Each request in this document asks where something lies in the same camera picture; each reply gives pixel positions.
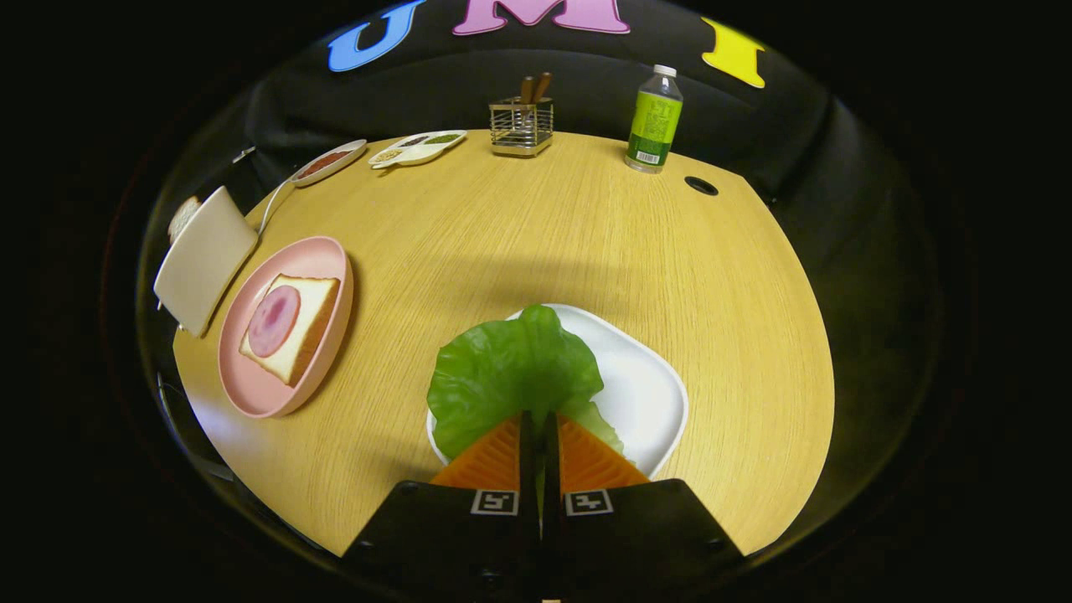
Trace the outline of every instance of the ham slice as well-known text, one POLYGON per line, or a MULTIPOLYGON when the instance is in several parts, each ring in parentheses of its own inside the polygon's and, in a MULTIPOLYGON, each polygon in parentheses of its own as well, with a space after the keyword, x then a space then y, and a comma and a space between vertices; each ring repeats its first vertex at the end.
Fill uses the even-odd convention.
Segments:
POLYGON ((260 300, 250 321, 250 349, 265 358, 276 353, 286 341, 298 319, 301 295, 284 284, 277 286, 260 300))

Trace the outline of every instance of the wooden table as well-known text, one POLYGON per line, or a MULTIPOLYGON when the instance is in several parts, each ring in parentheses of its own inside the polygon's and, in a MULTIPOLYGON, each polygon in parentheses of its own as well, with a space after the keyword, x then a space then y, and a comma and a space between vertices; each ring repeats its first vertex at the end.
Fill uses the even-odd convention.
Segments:
POLYGON ((688 424, 658 477, 685 480, 745 554, 784 532, 827 456, 833 369, 804 270, 745 180, 680 156, 641 174, 623 163, 625 143, 569 133, 518 159, 471 131, 431 163, 371 170, 397 139, 282 191, 208 333, 176 334, 194 412, 242 482, 342 555, 397 482, 442 468, 425 432, 438 349, 480 322, 561 303, 630 334, 684 380, 688 424), (337 238, 354 264, 347 335, 309 402, 249 418, 217 371, 223 317, 254 268, 313 235, 337 238))

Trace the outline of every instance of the letter m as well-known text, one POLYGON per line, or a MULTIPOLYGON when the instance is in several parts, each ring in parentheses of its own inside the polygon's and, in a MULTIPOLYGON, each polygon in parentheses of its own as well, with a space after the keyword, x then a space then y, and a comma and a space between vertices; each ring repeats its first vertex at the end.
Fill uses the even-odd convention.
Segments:
POLYGON ((465 20, 453 32, 455 35, 473 35, 505 27, 506 19, 495 14, 496 5, 531 27, 562 2, 566 3, 566 10, 552 19, 555 25, 604 33, 629 33, 629 26, 617 17, 616 0, 470 0, 465 20))

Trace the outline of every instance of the utensil holder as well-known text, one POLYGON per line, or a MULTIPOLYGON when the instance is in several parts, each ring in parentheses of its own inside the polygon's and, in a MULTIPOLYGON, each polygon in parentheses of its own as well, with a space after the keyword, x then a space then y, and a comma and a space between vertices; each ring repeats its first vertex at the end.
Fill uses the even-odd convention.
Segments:
POLYGON ((491 151, 511 157, 535 157, 551 145, 554 101, 544 97, 522 103, 521 97, 488 104, 491 112, 491 151))

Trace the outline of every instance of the water bottle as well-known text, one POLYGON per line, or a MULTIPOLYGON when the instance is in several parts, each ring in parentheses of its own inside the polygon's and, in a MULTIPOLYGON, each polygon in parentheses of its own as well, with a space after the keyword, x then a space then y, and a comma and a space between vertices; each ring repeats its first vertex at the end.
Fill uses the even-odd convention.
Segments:
POLYGON ((684 100, 674 82, 678 70, 657 64, 654 71, 637 93, 637 113, 625 151, 625 163, 647 174, 658 174, 667 162, 684 100))

